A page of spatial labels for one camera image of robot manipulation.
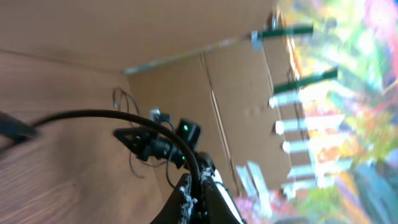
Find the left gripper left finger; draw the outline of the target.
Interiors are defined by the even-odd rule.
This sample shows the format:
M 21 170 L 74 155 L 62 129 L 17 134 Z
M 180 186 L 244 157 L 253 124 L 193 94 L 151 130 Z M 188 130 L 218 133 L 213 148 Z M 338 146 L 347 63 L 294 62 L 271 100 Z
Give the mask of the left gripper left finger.
M 150 224 L 189 224 L 195 199 L 191 197 L 192 178 L 183 174 L 159 214 Z

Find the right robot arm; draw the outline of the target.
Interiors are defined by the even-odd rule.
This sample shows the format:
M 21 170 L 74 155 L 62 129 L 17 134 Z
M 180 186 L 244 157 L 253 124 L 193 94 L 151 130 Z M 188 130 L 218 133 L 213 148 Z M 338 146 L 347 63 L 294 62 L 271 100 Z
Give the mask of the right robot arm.
M 197 169 L 181 176 L 152 223 L 246 223 L 210 155 L 196 152 L 200 135 L 198 124 L 180 120 L 174 136 L 187 145 Z M 189 169 L 188 159 L 178 145 L 158 131 L 139 126 L 117 129 L 114 136 L 140 161 L 154 157 L 165 159 L 178 169 Z

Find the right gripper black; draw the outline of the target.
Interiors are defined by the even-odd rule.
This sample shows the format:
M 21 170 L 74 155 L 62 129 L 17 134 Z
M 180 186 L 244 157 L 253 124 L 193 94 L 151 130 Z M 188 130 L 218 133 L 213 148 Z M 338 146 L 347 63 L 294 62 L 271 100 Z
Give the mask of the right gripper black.
M 142 161 L 155 157 L 157 160 L 167 159 L 178 169 L 185 165 L 186 157 L 176 144 L 166 138 L 150 138 L 145 128 L 116 129 L 113 135 L 131 152 L 136 152 L 136 157 Z

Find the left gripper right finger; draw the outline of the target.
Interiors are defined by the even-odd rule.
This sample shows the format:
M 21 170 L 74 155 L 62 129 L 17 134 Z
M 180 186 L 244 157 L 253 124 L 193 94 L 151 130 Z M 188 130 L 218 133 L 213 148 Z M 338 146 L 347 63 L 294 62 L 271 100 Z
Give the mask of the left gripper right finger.
M 246 222 L 217 170 L 211 167 L 204 168 L 200 173 L 200 183 L 202 204 L 208 223 L 243 224 Z

